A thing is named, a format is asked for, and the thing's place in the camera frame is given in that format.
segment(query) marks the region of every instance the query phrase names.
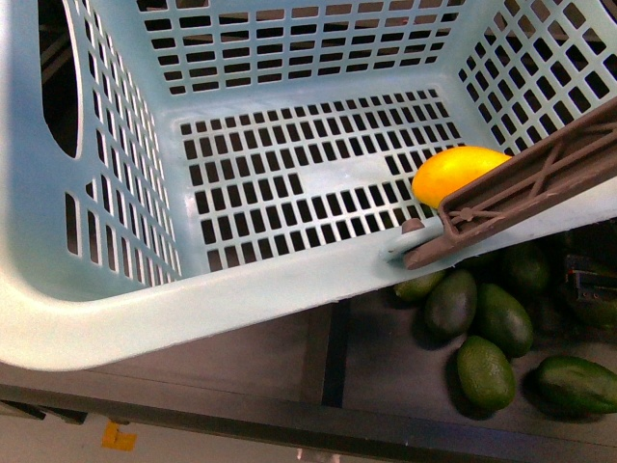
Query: laundry basket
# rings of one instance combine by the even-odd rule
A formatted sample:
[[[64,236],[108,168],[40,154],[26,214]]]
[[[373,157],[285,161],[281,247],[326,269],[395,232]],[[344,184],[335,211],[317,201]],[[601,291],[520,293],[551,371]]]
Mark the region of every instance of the laundry basket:
[[[433,154],[516,154],[617,95],[600,0],[65,0],[79,130],[41,106],[37,2],[0,0],[0,360],[86,368],[617,215],[606,182],[410,272]]]

